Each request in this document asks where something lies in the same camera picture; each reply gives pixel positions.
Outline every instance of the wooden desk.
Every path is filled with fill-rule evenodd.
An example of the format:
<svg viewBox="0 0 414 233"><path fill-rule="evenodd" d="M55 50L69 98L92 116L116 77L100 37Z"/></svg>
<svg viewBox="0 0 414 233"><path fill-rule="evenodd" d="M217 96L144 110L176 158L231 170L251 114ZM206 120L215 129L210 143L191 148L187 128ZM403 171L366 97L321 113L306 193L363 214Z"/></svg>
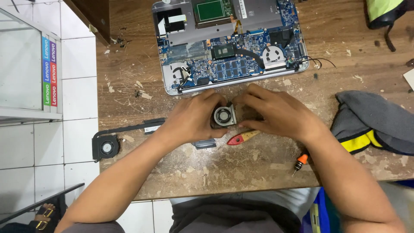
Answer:
<svg viewBox="0 0 414 233"><path fill-rule="evenodd" d="M112 38L119 35L131 42L124 49L113 43L110 47L96 44L100 130L166 117L181 98L188 97L170 97L164 90L152 3L110 2ZM343 90L378 93L414 112L414 93L408 93L410 87L402 76L411 69L405 63L414 58L414 43L406 31L407 26L414 26L414 12L397 21L391 33L397 51L391 53L383 39L385 30L366 27L363 0L310 0L296 6L309 55L330 59L338 68L324 62L321 70L312 65L305 72L260 81L258 85L288 92L326 125L331 124L337 111L334 94ZM217 92L231 100L246 87L237 85ZM145 95L135 98L137 90ZM227 146L227 140L241 131L231 127L231 133L217 140L216 148L197 151L190 144L179 147L156 166L136 200L320 185L309 165L292 178L294 161L301 150L295 141L261 134L243 145ZM113 159L102 160L101 171L147 138L142 131L121 133L119 137L125 139L121 152ZM414 159L408 156L369 148L355 157L378 180L414 178Z"/></svg>

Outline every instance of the white sticker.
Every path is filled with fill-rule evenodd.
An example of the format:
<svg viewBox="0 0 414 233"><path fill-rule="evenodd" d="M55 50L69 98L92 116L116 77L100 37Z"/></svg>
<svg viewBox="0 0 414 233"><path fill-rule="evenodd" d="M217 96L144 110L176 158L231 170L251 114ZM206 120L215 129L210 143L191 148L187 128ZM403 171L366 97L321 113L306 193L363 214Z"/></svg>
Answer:
<svg viewBox="0 0 414 233"><path fill-rule="evenodd" d="M160 125L159 125L159 126L148 127L148 128L145 128L145 129L144 129L144 131L145 131L146 133L149 133L149 132L154 132L154 131L156 131L159 127L160 127Z"/></svg>
<svg viewBox="0 0 414 233"><path fill-rule="evenodd" d="M240 2L241 15L243 16L244 19L247 19L246 8L244 7L244 0L238 0L238 1Z"/></svg>

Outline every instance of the black strap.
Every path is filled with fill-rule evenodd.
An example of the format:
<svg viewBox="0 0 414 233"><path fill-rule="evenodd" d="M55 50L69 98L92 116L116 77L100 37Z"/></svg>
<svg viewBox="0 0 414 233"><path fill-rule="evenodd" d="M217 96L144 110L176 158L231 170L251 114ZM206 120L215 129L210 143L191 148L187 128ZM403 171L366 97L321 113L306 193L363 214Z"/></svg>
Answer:
<svg viewBox="0 0 414 233"><path fill-rule="evenodd" d="M388 48L391 50L391 52L395 52L395 51L396 51L396 49L395 49L395 47L394 47L394 45L392 44L391 39L390 39L390 31L391 31L392 27L394 27L394 24L391 24L391 25L388 27L387 32L385 33L385 42L387 43L387 46L388 46Z"/></svg>

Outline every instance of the white tile floor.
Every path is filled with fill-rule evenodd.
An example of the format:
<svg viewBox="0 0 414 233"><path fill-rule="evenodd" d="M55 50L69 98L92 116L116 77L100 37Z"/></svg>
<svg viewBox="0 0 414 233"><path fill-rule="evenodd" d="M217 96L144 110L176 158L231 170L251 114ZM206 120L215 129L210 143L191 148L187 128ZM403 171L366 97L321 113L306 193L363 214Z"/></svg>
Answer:
<svg viewBox="0 0 414 233"><path fill-rule="evenodd" d="M99 175L91 138L98 131L96 40L61 0L14 0L20 13L62 38L63 122L0 125L0 219ZM0 7L15 10L10 0ZM66 195L70 205L84 187ZM118 222L127 233L167 233L168 200L133 202ZM29 212L14 219L28 223Z"/></svg>

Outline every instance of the laptop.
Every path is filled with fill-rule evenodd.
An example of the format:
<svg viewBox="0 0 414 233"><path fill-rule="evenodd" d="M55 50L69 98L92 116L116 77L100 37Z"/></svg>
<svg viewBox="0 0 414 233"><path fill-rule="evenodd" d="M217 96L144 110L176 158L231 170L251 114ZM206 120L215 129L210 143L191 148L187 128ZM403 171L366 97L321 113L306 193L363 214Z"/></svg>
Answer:
<svg viewBox="0 0 414 233"><path fill-rule="evenodd" d="M171 96L309 66L293 0L163 0L153 4L152 13Z"/></svg>

